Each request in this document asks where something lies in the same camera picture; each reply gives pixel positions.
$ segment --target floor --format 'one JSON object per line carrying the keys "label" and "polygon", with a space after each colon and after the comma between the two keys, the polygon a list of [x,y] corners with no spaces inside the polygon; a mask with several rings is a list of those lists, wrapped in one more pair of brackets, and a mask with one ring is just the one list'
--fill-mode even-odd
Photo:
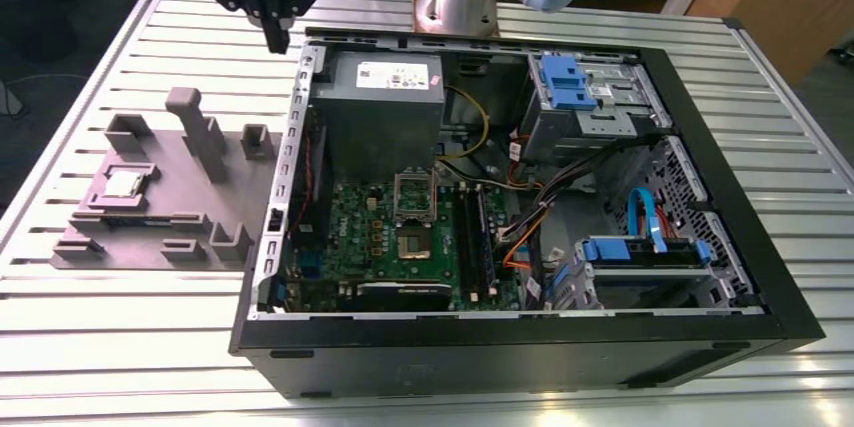
{"label": "floor", "polygon": [[[78,37],[77,51],[48,64],[26,62],[0,39],[0,79],[5,82],[38,74],[86,76],[94,68],[136,0],[77,0],[64,4]],[[0,213],[24,181],[82,80],[72,76],[38,77],[10,87],[29,106],[25,118],[0,117]],[[827,56],[795,89],[839,150],[854,163],[854,69]]]}

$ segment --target gray stand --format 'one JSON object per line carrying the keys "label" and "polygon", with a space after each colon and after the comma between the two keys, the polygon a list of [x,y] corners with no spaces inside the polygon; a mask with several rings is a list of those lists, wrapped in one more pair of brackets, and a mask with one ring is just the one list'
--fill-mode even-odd
{"label": "gray stand", "polygon": [[[54,247],[56,268],[242,269],[261,232],[280,135],[257,125],[222,134],[200,115],[185,119],[206,140],[198,132],[150,130],[140,116],[113,119],[113,150]],[[108,188],[117,172],[141,179],[122,196]]]}

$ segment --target open computer tower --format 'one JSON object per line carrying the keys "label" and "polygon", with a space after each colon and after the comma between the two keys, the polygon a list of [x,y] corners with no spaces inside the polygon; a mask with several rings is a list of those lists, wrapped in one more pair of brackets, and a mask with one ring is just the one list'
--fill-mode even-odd
{"label": "open computer tower", "polygon": [[823,337],[663,51],[312,30],[230,352],[285,397],[672,386]]}

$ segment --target yellow wire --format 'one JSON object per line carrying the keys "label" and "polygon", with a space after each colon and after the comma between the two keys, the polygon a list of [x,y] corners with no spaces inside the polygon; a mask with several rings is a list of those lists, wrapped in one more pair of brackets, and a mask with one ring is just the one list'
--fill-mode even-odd
{"label": "yellow wire", "polygon": [[467,92],[464,92],[457,87],[453,87],[452,85],[445,85],[445,87],[448,89],[451,89],[453,92],[456,92],[459,95],[465,97],[465,100],[468,100],[468,102],[471,102],[471,105],[473,105],[477,108],[477,112],[480,112],[480,117],[483,118],[483,134],[480,135],[480,140],[477,141],[477,143],[475,144],[475,146],[471,149],[465,150],[464,152],[460,152],[459,154],[440,155],[439,156],[440,160],[460,159],[460,158],[465,157],[475,150],[477,150],[480,148],[480,146],[483,146],[483,144],[485,143],[485,139],[489,136],[489,116],[485,113],[485,109],[483,108],[480,103],[475,100],[475,98],[471,95],[468,95]]}
{"label": "yellow wire", "polygon": [[531,225],[531,228],[519,239],[519,242],[516,242],[516,245],[513,245],[512,249],[509,249],[509,252],[507,252],[507,255],[504,256],[504,260],[501,261],[504,265],[507,265],[507,263],[509,262],[509,258],[512,257],[512,254],[516,252],[516,250],[519,250],[519,247],[521,246],[524,241],[528,240],[528,237],[536,230],[536,227],[539,227],[539,224],[543,223],[543,220],[545,219],[545,215],[548,215],[548,213],[543,214],[543,216],[539,219],[536,219],[536,222],[533,222],[533,224]]}

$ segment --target sticker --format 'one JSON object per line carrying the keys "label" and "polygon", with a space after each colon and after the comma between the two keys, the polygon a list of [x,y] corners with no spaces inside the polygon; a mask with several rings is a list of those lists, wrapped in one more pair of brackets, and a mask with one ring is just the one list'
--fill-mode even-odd
{"label": "sticker", "polygon": [[521,144],[517,142],[509,143],[509,160],[519,162],[521,158]]}
{"label": "sticker", "polygon": [[356,75],[356,87],[361,89],[429,90],[428,78],[427,64],[361,62]]}
{"label": "sticker", "polygon": [[591,85],[589,95],[597,95],[600,97],[613,97],[613,93],[611,92],[611,89],[608,88],[607,85],[603,85],[603,86]]}
{"label": "sticker", "polygon": [[563,256],[565,255],[565,252],[561,251],[559,248],[552,247],[551,248],[551,252],[548,252],[548,258],[545,259],[548,262],[556,262],[559,261]]}
{"label": "sticker", "polygon": [[527,284],[524,284],[524,286],[528,289],[528,292],[531,292],[531,295],[533,296],[533,298],[539,300],[539,294],[543,289],[540,289],[539,284],[533,280],[533,277],[528,277],[528,282]]}

